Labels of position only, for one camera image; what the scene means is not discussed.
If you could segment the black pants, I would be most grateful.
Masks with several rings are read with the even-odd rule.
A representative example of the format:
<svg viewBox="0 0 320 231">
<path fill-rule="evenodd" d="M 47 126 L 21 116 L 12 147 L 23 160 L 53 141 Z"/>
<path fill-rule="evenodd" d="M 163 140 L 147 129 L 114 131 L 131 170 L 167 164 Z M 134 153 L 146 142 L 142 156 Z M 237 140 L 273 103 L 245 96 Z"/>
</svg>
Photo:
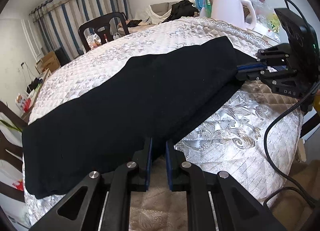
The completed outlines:
<svg viewBox="0 0 320 231">
<path fill-rule="evenodd" d="M 166 141 L 179 142 L 240 89 L 238 61 L 227 37 L 130 58 L 111 79 L 23 130 L 27 192 L 66 194 L 91 171 L 130 161 L 147 137 L 159 156 Z"/>
</svg>

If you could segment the white electric kettle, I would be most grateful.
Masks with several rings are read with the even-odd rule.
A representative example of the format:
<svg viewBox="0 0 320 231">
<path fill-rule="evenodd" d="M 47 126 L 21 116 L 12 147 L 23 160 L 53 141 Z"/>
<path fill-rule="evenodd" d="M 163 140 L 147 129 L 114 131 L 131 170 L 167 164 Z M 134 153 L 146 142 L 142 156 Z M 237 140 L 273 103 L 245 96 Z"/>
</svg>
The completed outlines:
<svg viewBox="0 0 320 231">
<path fill-rule="evenodd" d="M 243 6 L 249 9 L 250 24 L 245 22 Z M 255 10 L 249 0 L 213 0 L 211 18 L 227 22 L 243 30 L 253 30 L 257 24 Z"/>
</svg>

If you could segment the white quilted bedspread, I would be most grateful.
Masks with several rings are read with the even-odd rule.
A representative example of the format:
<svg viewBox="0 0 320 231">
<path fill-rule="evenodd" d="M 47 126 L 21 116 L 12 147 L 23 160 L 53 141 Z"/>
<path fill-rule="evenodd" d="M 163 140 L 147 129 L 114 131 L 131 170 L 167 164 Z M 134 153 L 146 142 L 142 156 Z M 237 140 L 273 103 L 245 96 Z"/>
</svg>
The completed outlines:
<svg viewBox="0 0 320 231">
<path fill-rule="evenodd" d="M 267 127 L 295 100 L 235 77 L 236 53 L 268 43 L 225 22 L 180 18 L 91 50 L 44 83 L 22 133 L 24 197 L 35 224 L 86 174 L 127 162 L 155 140 L 151 190 L 133 197 L 131 229 L 184 230 L 182 194 L 161 171 L 164 142 L 226 170 L 258 201 L 283 187 L 266 160 Z"/>
</svg>

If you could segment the black bag on sofa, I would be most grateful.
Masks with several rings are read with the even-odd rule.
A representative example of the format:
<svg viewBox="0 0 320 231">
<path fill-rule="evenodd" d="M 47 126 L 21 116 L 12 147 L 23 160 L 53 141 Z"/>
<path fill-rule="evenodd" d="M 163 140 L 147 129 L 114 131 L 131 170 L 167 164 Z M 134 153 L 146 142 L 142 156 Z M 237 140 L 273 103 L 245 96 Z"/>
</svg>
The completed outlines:
<svg viewBox="0 0 320 231">
<path fill-rule="evenodd" d="M 189 0 L 182 0 L 172 5 L 168 19 L 176 20 L 183 16 L 194 16 L 195 12 L 198 12 L 198 9 L 193 6 L 192 2 Z"/>
</svg>

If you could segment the dark wooden chair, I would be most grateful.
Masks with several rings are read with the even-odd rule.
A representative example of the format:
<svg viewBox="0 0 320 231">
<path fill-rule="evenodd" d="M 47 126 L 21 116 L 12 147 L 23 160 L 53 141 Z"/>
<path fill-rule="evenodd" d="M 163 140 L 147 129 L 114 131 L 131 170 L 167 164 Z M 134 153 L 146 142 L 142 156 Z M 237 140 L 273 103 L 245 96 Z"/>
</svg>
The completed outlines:
<svg viewBox="0 0 320 231">
<path fill-rule="evenodd" d="M 1 102 L 1 112 L 8 117 L 8 119 L 18 128 L 18 130 L 23 130 L 27 127 L 27 123 L 18 117 L 13 111 L 11 111 L 6 104 Z M 8 141 L 1 132 L 1 160 L 8 162 L 15 169 L 22 172 L 22 158 L 23 151 L 22 148 L 12 144 Z M 1 182 L 1 194 L 12 198 L 16 201 L 25 202 L 24 200 L 24 191 L 18 190 L 17 188 L 12 187 Z"/>
</svg>

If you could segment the beige sofa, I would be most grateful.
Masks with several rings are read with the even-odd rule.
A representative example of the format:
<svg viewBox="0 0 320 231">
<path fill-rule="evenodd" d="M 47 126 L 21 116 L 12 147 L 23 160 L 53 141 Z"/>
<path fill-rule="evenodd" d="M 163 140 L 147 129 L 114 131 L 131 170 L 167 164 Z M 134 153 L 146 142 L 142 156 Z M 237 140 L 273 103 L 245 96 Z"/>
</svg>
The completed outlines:
<svg viewBox="0 0 320 231">
<path fill-rule="evenodd" d="M 168 17 L 171 13 L 171 7 L 178 2 L 163 2 L 154 5 L 149 5 L 145 9 L 137 11 L 133 19 L 126 21 L 129 33 L 136 33 L 149 29 L 153 26 L 159 25 L 169 20 Z"/>
</svg>

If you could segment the green snake plant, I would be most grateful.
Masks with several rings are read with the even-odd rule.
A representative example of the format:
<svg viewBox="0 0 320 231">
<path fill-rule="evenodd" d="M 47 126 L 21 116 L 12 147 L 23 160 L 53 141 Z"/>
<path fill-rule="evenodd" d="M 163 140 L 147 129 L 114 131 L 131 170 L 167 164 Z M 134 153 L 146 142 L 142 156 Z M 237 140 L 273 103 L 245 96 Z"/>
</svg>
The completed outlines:
<svg viewBox="0 0 320 231">
<path fill-rule="evenodd" d="M 6 122 L 6 121 L 4 121 L 4 120 L 0 120 L 0 122 L 1 122 L 3 125 L 5 125 L 7 128 L 9 128 L 9 129 L 13 129 L 13 130 L 16 130 L 16 131 L 18 131 L 18 132 L 22 132 L 22 130 L 21 130 L 20 128 L 16 127 L 15 125 L 11 125 L 11 124 L 9 124 L 8 122 Z"/>
</svg>

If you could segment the red white product box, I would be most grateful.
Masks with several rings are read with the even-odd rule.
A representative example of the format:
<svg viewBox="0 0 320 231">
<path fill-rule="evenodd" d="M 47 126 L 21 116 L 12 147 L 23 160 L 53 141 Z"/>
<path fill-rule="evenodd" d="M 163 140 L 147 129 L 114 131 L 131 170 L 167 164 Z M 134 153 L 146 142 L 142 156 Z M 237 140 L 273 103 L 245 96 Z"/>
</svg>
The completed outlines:
<svg viewBox="0 0 320 231">
<path fill-rule="evenodd" d="M 15 103 L 22 112 L 28 112 L 31 107 L 31 99 L 23 94 L 18 94 Z"/>
</svg>

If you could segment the cardboard box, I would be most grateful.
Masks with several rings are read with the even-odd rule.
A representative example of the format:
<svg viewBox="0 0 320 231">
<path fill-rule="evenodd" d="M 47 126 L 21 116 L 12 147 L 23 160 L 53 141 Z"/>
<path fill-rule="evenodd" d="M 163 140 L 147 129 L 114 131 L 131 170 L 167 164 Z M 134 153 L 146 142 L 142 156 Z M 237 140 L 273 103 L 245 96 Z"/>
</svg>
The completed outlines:
<svg viewBox="0 0 320 231">
<path fill-rule="evenodd" d="M 39 73 L 42 73 L 46 71 L 47 69 L 50 70 L 50 72 L 55 72 L 58 70 L 61 65 L 60 62 L 55 54 L 54 51 L 49 52 L 47 55 L 45 55 L 43 58 L 41 58 L 37 63 L 36 63 L 36 69 Z"/>
</svg>

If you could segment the striped blue beige curtain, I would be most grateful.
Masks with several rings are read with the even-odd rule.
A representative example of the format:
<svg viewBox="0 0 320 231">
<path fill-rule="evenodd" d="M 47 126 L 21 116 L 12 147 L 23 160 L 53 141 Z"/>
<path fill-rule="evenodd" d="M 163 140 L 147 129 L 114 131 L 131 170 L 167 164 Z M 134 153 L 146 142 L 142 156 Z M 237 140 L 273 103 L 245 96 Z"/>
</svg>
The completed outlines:
<svg viewBox="0 0 320 231">
<path fill-rule="evenodd" d="M 73 60 L 82 55 L 79 27 L 102 15 L 129 14 L 127 0 L 46 0 L 30 16 L 48 52 L 61 49 Z"/>
</svg>

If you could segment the red handled clear bag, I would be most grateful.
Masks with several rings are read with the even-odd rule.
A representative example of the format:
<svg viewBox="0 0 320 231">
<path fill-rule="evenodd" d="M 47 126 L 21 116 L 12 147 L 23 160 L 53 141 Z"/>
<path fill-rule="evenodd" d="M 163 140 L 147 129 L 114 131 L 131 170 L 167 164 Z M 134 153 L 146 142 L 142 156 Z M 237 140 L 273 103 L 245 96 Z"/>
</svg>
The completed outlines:
<svg viewBox="0 0 320 231">
<path fill-rule="evenodd" d="M 265 0 L 249 0 L 251 1 L 253 8 L 255 10 L 257 18 L 267 17 L 272 14 L 272 8 L 266 3 Z"/>
</svg>

